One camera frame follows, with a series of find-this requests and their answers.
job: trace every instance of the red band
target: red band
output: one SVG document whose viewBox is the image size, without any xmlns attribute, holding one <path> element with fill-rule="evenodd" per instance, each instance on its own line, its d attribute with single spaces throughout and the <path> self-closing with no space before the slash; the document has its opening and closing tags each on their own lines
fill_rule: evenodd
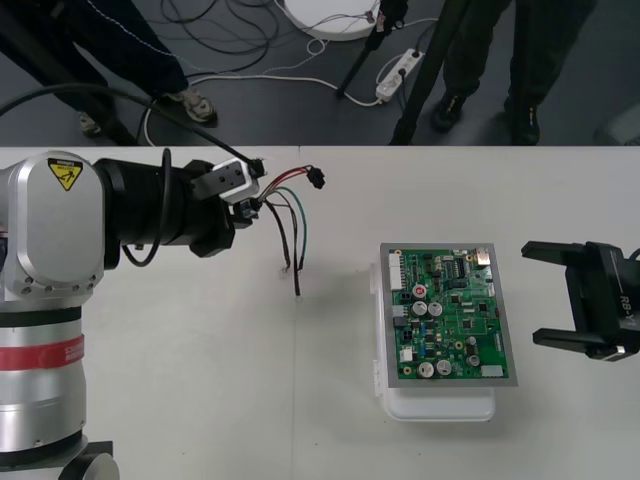
<svg viewBox="0 0 640 480">
<path fill-rule="evenodd" d="M 60 368 L 84 357 L 84 335 L 72 340 L 31 347 L 0 347 L 0 371 Z"/>
</svg>

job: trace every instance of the capacitor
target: capacitor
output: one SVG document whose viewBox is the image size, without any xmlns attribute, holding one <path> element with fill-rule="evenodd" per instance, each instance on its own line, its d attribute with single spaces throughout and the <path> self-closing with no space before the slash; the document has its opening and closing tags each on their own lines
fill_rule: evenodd
<svg viewBox="0 0 640 480">
<path fill-rule="evenodd" d="M 431 378 L 433 377 L 434 372 L 435 369 L 429 362 L 423 362 L 418 366 L 418 375 L 422 378 Z"/>
<path fill-rule="evenodd" d="M 449 360 L 440 360 L 436 365 L 436 370 L 440 375 L 449 375 L 451 373 L 451 362 Z"/>
<path fill-rule="evenodd" d="M 477 355 L 470 355 L 467 357 L 467 365 L 470 367 L 477 367 L 480 365 L 480 357 Z"/>
<path fill-rule="evenodd" d="M 424 298 L 427 296 L 427 287 L 418 283 L 415 287 L 413 287 L 411 293 L 415 298 Z"/>
<path fill-rule="evenodd" d="M 431 315 L 432 317 L 439 317 L 440 315 L 442 315 L 442 305 L 440 305 L 438 302 L 433 302 L 429 304 L 429 315 Z"/>
<path fill-rule="evenodd" d="M 428 309 L 429 307 L 427 307 L 427 304 L 424 302 L 416 302 L 411 306 L 411 311 L 418 317 L 426 314 Z"/>
</svg>

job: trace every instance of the warning label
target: warning label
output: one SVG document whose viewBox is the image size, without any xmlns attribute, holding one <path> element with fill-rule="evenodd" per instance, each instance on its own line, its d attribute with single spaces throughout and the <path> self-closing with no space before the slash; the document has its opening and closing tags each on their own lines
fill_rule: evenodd
<svg viewBox="0 0 640 480">
<path fill-rule="evenodd" d="M 82 162 L 75 162 L 73 160 L 57 160 L 49 159 L 49 168 L 56 176 L 62 188 L 67 192 L 71 190 L 73 184 L 82 173 Z"/>
</svg>

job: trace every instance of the green circuit board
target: green circuit board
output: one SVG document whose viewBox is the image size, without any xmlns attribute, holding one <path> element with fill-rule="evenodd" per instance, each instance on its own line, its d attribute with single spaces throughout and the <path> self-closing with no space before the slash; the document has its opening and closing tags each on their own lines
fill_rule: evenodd
<svg viewBox="0 0 640 480">
<path fill-rule="evenodd" d="M 487 249 L 389 254 L 398 378 L 509 378 Z"/>
</svg>

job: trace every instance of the gray floor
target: gray floor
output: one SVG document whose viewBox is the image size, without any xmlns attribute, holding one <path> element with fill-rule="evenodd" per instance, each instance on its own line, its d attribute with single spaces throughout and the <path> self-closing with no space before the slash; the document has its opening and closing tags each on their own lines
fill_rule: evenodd
<svg viewBox="0 0 640 480">
<path fill-rule="evenodd" d="M 135 0 L 146 18 L 159 19 L 159 1 Z M 202 10 L 209 0 L 181 0 L 185 16 Z M 411 0 L 407 22 L 437 16 L 442 0 Z M 280 11 L 281 30 L 293 29 Z M 266 29 L 272 21 L 256 9 L 243 13 Z M 223 2 L 216 5 L 211 18 L 240 35 L 255 36 L 255 31 L 231 17 Z M 567 61 L 562 77 L 539 110 L 542 145 L 591 145 L 595 128 L 617 111 L 640 99 L 640 2 L 637 0 L 601 0 L 585 26 L 579 43 Z M 501 145 L 508 136 L 499 114 L 509 85 L 509 59 L 512 49 L 514 9 L 503 16 L 495 32 L 495 41 L 480 91 L 465 106 L 464 121 L 449 135 L 433 133 L 428 113 L 442 95 L 438 81 L 425 106 L 414 137 L 416 145 Z M 174 25 L 154 25 L 158 33 L 183 37 Z M 374 100 L 374 78 L 392 56 L 415 44 L 424 24 L 398 31 L 371 55 L 349 92 L 364 100 Z M 210 24 L 193 28 L 199 35 L 224 37 Z M 287 37 L 296 40 L 269 52 L 265 60 L 248 70 L 260 73 L 267 68 L 295 65 L 305 59 L 306 35 L 296 32 Z M 250 57 L 229 57 L 210 52 L 191 41 L 166 40 L 172 51 L 199 66 L 227 70 L 245 63 Z M 295 71 L 280 74 L 314 76 L 339 84 L 362 49 L 363 41 L 332 43 L 326 52 Z M 130 83 L 105 71 L 113 86 L 139 93 Z M 2 95 L 5 101 L 38 84 L 0 55 Z M 400 115 L 398 103 L 362 108 L 346 100 L 338 101 L 326 87 L 274 81 L 215 81 L 202 85 L 220 111 L 221 122 L 212 133 L 234 145 L 385 145 L 391 138 Z M 118 102 L 122 121 L 135 130 L 140 109 Z M 151 136 L 157 144 L 202 144 L 163 121 L 152 118 Z M 107 140 L 85 139 L 78 130 L 75 113 L 55 98 L 43 98 L 23 105 L 0 119 L 0 144 L 5 146 L 94 145 Z"/>
</svg>

